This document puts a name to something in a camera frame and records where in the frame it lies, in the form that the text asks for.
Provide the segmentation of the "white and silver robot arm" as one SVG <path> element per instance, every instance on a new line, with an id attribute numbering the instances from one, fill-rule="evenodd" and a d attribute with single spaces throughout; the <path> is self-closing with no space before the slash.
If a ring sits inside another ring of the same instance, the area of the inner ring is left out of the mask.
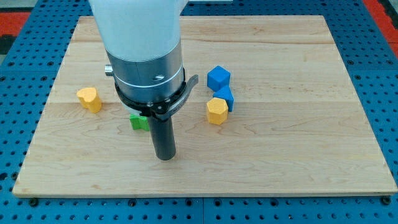
<path id="1" fill-rule="evenodd" d="M 169 104 L 180 108 L 191 85 L 185 83 L 180 40 L 184 0 L 90 0 L 115 89 L 135 110 Z"/>

